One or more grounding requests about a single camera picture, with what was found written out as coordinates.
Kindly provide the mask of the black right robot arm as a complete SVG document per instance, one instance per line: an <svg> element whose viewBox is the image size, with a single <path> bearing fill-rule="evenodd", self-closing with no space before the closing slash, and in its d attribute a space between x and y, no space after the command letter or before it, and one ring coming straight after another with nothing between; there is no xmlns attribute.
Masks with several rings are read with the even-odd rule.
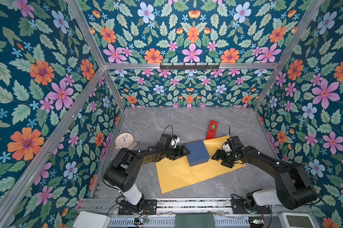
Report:
<svg viewBox="0 0 343 228"><path fill-rule="evenodd" d="M252 212L266 205L281 205L293 210L318 198L310 175L305 173L301 164L282 162L252 146L244 146L238 136L228 138L211 159L221 161L221 165L228 168L247 163L275 179L275 189L247 194L245 205L248 211Z"/></svg>

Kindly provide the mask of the blue gift box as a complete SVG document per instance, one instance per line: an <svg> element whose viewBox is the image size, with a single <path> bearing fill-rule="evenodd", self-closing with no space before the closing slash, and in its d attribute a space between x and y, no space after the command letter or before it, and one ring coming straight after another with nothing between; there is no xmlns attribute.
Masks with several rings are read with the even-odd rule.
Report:
<svg viewBox="0 0 343 228"><path fill-rule="evenodd" d="M206 163L210 159L210 155L203 141L186 144L185 148L190 152L190 154L187 155L190 167Z"/></svg>

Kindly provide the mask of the yellow wrapping paper sheet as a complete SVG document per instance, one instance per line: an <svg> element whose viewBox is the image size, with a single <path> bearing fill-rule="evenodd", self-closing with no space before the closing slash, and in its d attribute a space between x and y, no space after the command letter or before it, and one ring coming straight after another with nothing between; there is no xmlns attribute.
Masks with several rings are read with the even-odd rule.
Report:
<svg viewBox="0 0 343 228"><path fill-rule="evenodd" d="M208 162L191 167L187 157L171 161L163 159L156 163L161 193L167 193L182 187L190 186L222 174L245 167L235 164L233 168L221 165L220 161L209 159Z"/></svg>

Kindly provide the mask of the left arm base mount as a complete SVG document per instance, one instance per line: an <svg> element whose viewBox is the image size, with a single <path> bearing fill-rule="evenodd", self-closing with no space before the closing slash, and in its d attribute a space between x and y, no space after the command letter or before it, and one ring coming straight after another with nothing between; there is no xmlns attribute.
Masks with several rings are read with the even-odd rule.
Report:
<svg viewBox="0 0 343 228"><path fill-rule="evenodd" d="M118 215L155 215L157 203L156 199L141 198L137 205L132 205L127 200L122 200L119 204Z"/></svg>

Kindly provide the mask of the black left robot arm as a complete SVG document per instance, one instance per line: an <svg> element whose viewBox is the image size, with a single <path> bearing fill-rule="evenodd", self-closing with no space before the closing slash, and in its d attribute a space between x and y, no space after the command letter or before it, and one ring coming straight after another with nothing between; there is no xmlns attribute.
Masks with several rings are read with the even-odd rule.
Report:
<svg viewBox="0 0 343 228"><path fill-rule="evenodd" d="M175 161L189 154L190 151L185 146L178 144L177 136L162 134L159 142L147 149L120 149L105 167L102 180L107 186L118 190L126 202L136 206L143 198L143 194L135 185L143 164L160 162L165 158Z"/></svg>

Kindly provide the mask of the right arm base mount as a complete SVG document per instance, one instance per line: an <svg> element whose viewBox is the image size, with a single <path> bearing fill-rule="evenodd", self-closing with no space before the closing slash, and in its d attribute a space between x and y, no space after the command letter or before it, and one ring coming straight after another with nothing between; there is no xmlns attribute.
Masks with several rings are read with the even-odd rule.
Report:
<svg viewBox="0 0 343 228"><path fill-rule="evenodd" d="M259 206L251 199L232 198L230 202L234 214L271 214L270 206Z"/></svg>

